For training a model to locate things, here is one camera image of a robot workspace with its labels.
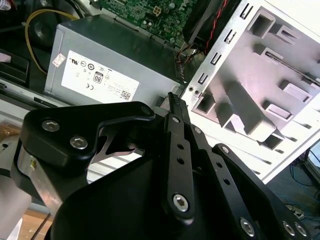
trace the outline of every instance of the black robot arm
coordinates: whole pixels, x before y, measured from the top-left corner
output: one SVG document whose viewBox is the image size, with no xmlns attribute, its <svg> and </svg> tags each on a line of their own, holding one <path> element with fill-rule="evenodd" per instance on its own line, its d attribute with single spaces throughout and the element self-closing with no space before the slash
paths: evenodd
<svg viewBox="0 0 320 240">
<path fill-rule="evenodd" d="M 141 102 L 27 114 L 11 175 L 49 208 L 47 239 L 312 239 L 228 146 L 208 144 L 183 100 L 167 99 L 164 117 Z M 92 162 L 136 150 L 88 184 Z"/>
</svg>

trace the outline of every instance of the black cable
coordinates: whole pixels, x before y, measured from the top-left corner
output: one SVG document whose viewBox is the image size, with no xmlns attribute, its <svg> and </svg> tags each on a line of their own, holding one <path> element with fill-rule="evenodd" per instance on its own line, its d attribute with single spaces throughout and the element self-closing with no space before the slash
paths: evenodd
<svg viewBox="0 0 320 240">
<path fill-rule="evenodd" d="M 320 163 L 319 158 L 314 154 L 314 152 L 310 150 L 310 153 L 311 153 L 311 154 L 318 160 L 318 162 Z"/>
<path fill-rule="evenodd" d="M 304 184 L 304 183 L 299 182 L 297 179 L 295 179 L 294 174 L 292 173 L 291 169 L 292 169 L 292 168 L 291 168 L 291 166 L 290 166 L 290 174 L 291 174 L 291 177 L 292 177 L 292 179 L 295 180 L 298 184 L 301 184 L 301 185 L 306 186 L 306 187 L 314 187 L 313 185 Z"/>
<path fill-rule="evenodd" d="M 44 227 L 48 219 L 50 218 L 50 213 L 45 217 L 45 219 L 42 221 L 38 229 L 34 232 L 33 236 L 30 238 L 30 240 L 35 240 L 38 234 L 40 233 L 41 229 Z"/>
<path fill-rule="evenodd" d="M 317 194 L 319 193 L 320 190 L 316 191 L 315 194 L 313 195 L 313 198 L 317 199 Z"/>
</svg>

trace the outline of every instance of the white metal panel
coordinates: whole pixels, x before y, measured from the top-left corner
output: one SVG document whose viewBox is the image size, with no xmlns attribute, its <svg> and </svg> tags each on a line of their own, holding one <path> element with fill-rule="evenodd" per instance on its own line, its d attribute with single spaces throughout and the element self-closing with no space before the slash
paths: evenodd
<svg viewBox="0 0 320 240">
<path fill-rule="evenodd" d="M 319 0 L 266 0 L 268 3 L 320 36 Z"/>
</svg>

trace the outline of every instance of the cable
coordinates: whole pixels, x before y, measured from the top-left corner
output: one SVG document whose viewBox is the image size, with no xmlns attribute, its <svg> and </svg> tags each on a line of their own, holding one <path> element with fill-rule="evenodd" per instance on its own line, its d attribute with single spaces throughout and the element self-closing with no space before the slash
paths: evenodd
<svg viewBox="0 0 320 240">
<path fill-rule="evenodd" d="M 295 172 L 295 169 L 293 168 L 293 179 L 295 179 L 295 176 L 296 176 L 296 172 Z M 307 191 L 306 187 L 304 187 L 302 184 L 300 184 L 298 186 L 300 186 L 310 198 L 314 199 L 317 203 L 320 204 L 320 201 L 318 201 L 314 196 L 310 195 L 310 192 Z"/>
<path fill-rule="evenodd" d="M 30 238 L 30 240 L 35 240 L 38 234 L 40 233 L 41 229 L 44 227 L 45 223 L 50 218 L 50 213 L 45 217 L 45 219 L 42 221 L 38 229 L 34 232 L 33 236 Z"/>
<path fill-rule="evenodd" d="M 315 157 L 315 159 L 317 159 L 317 160 L 318 160 L 318 162 L 320 163 L 319 158 L 314 154 L 314 152 L 310 150 L 310 153 L 311 153 L 311 154 Z"/>
<path fill-rule="evenodd" d="M 317 199 L 317 194 L 319 193 L 319 191 L 320 191 L 320 190 L 316 191 L 316 193 L 313 195 L 313 197 L 314 197 L 315 199 Z"/>
<path fill-rule="evenodd" d="M 184 61 L 184 63 L 186 64 L 186 63 L 188 63 L 188 62 L 191 62 L 191 60 L 192 60 L 196 55 L 198 55 L 198 54 L 200 54 L 200 50 L 199 50 L 199 49 L 197 49 L 197 50 L 195 51 L 195 53 L 191 54 L 191 55 Z"/>
<path fill-rule="evenodd" d="M 180 55 L 181 55 L 184 51 L 190 49 L 191 47 L 192 47 L 192 45 L 188 45 L 188 46 L 186 46 L 185 48 L 182 48 L 182 49 L 177 53 L 177 55 L 176 55 L 176 57 L 175 57 L 175 60 L 176 60 L 176 63 L 177 63 L 177 64 L 182 64 L 182 61 L 180 60 Z"/>
<path fill-rule="evenodd" d="M 212 40 L 212 38 L 214 37 L 214 31 L 215 31 L 215 29 L 216 29 L 217 21 L 218 21 L 218 19 L 220 18 L 222 11 L 223 11 L 223 10 L 225 9 L 225 7 L 227 6 L 227 2 L 228 2 L 228 0 L 224 0 L 222 6 L 220 7 L 220 9 L 219 9 L 219 11 L 218 11 L 218 13 L 217 13 L 214 21 L 213 21 L 212 30 L 211 30 L 211 32 L 210 32 L 210 37 L 209 37 L 209 40 L 206 42 L 206 46 L 205 46 L 205 50 L 204 50 L 204 53 L 205 53 L 205 54 L 208 54 L 209 43 L 210 43 L 210 41 Z"/>
<path fill-rule="evenodd" d="M 35 57 L 35 54 L 34 54 L 34 51 L 31 47 L 31 44 L 30 44 L 30 40 L 29 40 L 29 25 L 30 25 L 30 22 L 38 15 L 40 14 L 44 14 L 44 13 L 56 13 L 56 14 L 60 14 L 62 16 L 65 16 L 71 20 L 77 20 L 78 18 L 75 17 L 75 16 L 72 16 L 71 14 L 69 13 L 66 13 L 66 12 L 63 12 L 63 11 L 59 11 L 59 10 L 53 10 L 53 9 L 40 9 L 40 10 L 37 10 L 37 11 L 34 11 L 29 17 L 28 19 L 26 20 L 26 23 L 25 23 L 25 28 L 24 28 L 24 36 L 25 36 L 25 41 L 26 41 L 26 45 L 28 47 L 28 50 L 30 52 L 30 55 L 31 55 L 31 58 L 33 59 L 35 65 L 38 67 L 38 69 L 43 72 L 44 74 L 47 74 L 47 71 L 40 66 L 39 62 L 37 61 L 36 57 Z"/>
<path fill-rule="evenodd" d="M 290 174 L 291 174 L 291 177 L 293 178 L 294 181 L 296 181 L 298 184 L 301 184 L 301 185 L 306 186 L 306 187 L 314 187 L 313 185 L 308 185 L 308 184 L 299 182 L 299 181 L 296 179 L 295 175 L 294 175 L 294 174 L 292 173 L 292 171 L 291 171 L 293 168 L 294 168 L 294 166 L 290 166 Z"/>
</svg>

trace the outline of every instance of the motherboard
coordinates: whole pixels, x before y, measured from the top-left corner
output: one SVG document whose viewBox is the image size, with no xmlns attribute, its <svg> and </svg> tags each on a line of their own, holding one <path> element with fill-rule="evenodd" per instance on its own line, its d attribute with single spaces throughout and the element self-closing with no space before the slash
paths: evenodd
<svg viewBox="0 0 320 240">
<path fill-rule="evenodd" d="M 100 0 L 101 8 L 181 48 L 183 28 L 197 0 Z"/>
</svg>

